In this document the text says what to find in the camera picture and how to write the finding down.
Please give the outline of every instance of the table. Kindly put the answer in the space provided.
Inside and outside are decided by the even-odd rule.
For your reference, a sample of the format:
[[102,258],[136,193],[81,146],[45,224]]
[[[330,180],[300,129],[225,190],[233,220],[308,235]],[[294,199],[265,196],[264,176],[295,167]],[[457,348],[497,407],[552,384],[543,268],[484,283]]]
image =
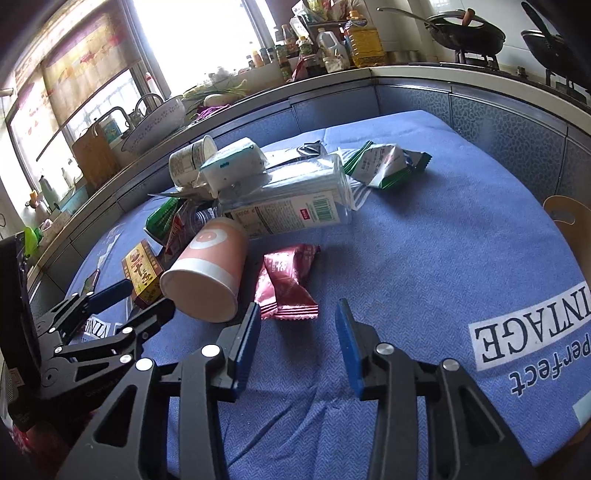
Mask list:
[[[568,245],[540,204],[492,157],[422,111],[308,132],[264,150],[316,140],[329,152],[360,148],[367,140],[396,142],[433,158],[426,172],[402,189],[372,193],[349,225],[250,242],[241,287],[244,301],[252,298],[264,253],[298,242],[321,246],[307,286],[320,314],[317,320],[302,322],[263,321],[246,391],[235,404],[220,404],[230,477],[365,478],[376,402],[358,401],[349,387],[334,324],[341,297],[349,299],[357,320],[373,325],[381,339],[411,357],[431,363],[449,357],[460,361],[530,459],[538,464],[549,457],[579,429],[581,418],[591,415],[585,401],[580,402],[591,389],[591,368],[580,352],[564,366],[566,347],[572,352],[574,341],[585,340],[586,329],[578,329],[587,321],[580,296],[582,319],[571,314],[574,333],[550,335],[552,317],[543,313],[542,323],[536,323],[539,313],[533,310],[530,317],[543,340],[537,342],[533,327],[523,320],[528,342],[521,352],[512,353],[524,334],[515,320],[503,330],[503,322],[511,319],[507,314],[561,293],[572,300],[568,295],[576,296],[573,287],[583,282]],[[122,279],[121,259],[146,238],[145,220],[162,202],[147,201],[107,232],[80,267],[68,294],[81,290],[117,234],[98,288]],[[125,315],[121,302],[99,317],[115,324],[123,323]],[[498,316],[504,317],[496,321],[497,327],[486,322],[469,328]],[[556,324],[559,329],[567,325],[563,316],[559,311],[564,322]],[[475,353],[477,327],[481,330]],[[144,356],[160,365],[179,361],[215,341],[221,328],[177,312],[145,344]],[[546,346],[519,357],[540,345]],[[504,356],[493,360],[497,366],[477,371],[481,355]],[[530,364],[539,369],[538,363],[547,359],[551,368],[554,355],[562,360],[559,375],[552,379],[555,373],[549,371],[542,378],[545,370],[536,370],[532,383]],[[517,380],[523,389],[516,390]],[[573,409],[577,402],[578,413]],[[178,473],[177,415],[178,403],[173,403],[168,427],[172,473]],[[419,478],[426,478],[426,422],[423,417],[419,422]]]

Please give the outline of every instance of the wok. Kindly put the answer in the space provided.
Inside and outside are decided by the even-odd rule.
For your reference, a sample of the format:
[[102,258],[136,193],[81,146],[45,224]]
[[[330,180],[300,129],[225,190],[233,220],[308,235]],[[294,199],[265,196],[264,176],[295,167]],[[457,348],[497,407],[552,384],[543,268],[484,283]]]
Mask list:
[[[425,28],[433,39],[451,50],[463,50],[466,53],[493,57],[501,51],[505,42],[505,34],[500,28],[475,15],[474,10],[471,9],[468,9],[468,12],[464,10],[442,12],[426,19],[398,8],[380,7],[378,11],[406,15],[424,22]],[[464,21],[462,24],[453,23],[448,20],[450,18]],[[480,22],[481,25],[470,26],[472,20]]]
[[560,35],[552,35],[544,21],[526,2],[521,2],[525,13],[540,30],[524,30],[521,32],[531,54],[543,67],[572,82],[591,89],[591,81],[580,67],[576,56]]

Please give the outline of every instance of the plastic jug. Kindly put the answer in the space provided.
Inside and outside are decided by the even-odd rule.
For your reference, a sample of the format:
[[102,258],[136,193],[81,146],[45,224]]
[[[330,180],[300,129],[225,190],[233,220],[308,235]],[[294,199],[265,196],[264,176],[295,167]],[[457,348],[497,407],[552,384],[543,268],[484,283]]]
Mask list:
[[318,29],[318,37],[316,37],[316,43],[324,50],[327,57],[343,57],[343,67],[349,68],[349,55],[346,47],[339,42],[334,32],[325,31],[324,28]]
[[345,25],[345,37],[357,68],[386,65],[386,55],[379,39],[378,30],[368,26],[366,18],[357,10],[351,10]]

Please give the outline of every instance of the cardboard box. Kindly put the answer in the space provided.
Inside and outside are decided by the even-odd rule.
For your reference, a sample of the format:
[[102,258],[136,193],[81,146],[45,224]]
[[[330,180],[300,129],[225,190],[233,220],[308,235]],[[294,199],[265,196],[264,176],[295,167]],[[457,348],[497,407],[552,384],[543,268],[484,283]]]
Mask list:
[[147,240],[142,240],[121,261],[125,277],[131,280],[134,290],[131,300],[145,309],[162,298],[160,275],[163,269],[156,260]]

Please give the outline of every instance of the cooking oil bottle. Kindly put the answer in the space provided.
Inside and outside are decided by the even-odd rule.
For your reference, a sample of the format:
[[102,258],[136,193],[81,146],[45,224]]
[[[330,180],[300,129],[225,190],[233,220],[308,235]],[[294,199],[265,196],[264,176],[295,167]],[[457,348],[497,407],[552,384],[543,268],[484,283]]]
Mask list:
[[357,68],[386,65],[386,55],[379,40],[378,30],[357,10],[351,10],[345,25],[345,38]]

